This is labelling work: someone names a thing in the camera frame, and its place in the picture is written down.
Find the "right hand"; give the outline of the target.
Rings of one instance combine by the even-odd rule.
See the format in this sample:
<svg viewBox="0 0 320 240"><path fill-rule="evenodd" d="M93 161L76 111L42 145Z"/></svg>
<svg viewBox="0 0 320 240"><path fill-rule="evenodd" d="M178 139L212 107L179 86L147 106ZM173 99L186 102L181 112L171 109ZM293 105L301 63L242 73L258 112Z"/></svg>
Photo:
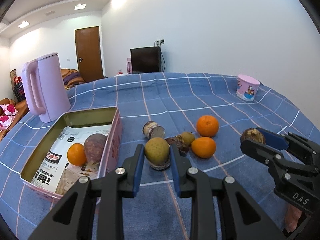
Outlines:
<svg viewBox="0 0 320 240"><path fill-rule="evenodd" d="M289 204L285 216L285 229L287 232L294 232L298 226L298 221L302 215L302 211Z"/></svg>

